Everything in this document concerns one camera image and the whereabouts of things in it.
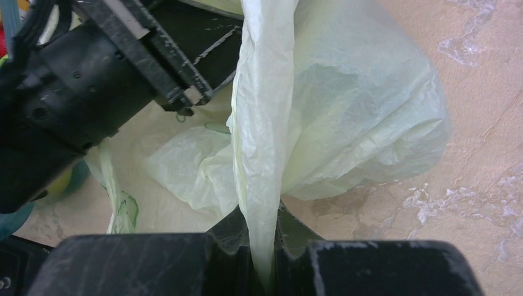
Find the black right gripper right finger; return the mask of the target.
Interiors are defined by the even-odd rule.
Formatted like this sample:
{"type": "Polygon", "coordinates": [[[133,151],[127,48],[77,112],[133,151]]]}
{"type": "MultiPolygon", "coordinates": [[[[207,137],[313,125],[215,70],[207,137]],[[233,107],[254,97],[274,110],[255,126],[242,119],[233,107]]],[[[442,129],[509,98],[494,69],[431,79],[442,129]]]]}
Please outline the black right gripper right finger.
{"type": "Polygon", "coordinates": [[[469,263],[439,240],[326,240],[280,204],[276,295],[483,295],[469,263]]]}

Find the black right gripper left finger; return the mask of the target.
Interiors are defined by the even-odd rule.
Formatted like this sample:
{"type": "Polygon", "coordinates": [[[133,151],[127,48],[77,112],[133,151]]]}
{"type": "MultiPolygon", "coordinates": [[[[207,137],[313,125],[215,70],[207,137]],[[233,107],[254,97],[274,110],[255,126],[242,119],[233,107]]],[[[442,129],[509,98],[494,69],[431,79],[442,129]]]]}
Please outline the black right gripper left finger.
{"type": "Polygon", "coordinates": [[[75,236],[46,259],[30,295],[260,295],[236,208],[202,233],[75,236]]]}

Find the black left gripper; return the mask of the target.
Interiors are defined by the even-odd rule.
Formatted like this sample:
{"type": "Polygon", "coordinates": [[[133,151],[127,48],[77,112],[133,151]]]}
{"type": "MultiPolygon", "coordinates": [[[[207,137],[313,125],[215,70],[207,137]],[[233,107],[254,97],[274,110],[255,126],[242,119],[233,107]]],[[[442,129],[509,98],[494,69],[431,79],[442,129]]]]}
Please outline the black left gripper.
{"type": "Polygon", "coordinates": [[[34,201],[149,102],[192,115],[231,82],[239,1],[35,1],[1,65],[1,212],[34,201]]]}

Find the green plastic bag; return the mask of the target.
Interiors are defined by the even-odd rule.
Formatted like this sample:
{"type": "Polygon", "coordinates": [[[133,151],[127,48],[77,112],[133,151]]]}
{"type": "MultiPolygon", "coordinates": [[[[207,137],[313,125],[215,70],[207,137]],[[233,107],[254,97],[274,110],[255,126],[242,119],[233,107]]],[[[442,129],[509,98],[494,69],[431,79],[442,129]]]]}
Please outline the green plastic bag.
{"type": "Polygon", "coordinates": [[[109,234],[201,231],[238,208],[273,288],[282,195],[420,175],[451,134],[428,56],[377,1],[207,1],[247,18],[234,81],[193,117],[150,103],[87,157],[109,234]]]}

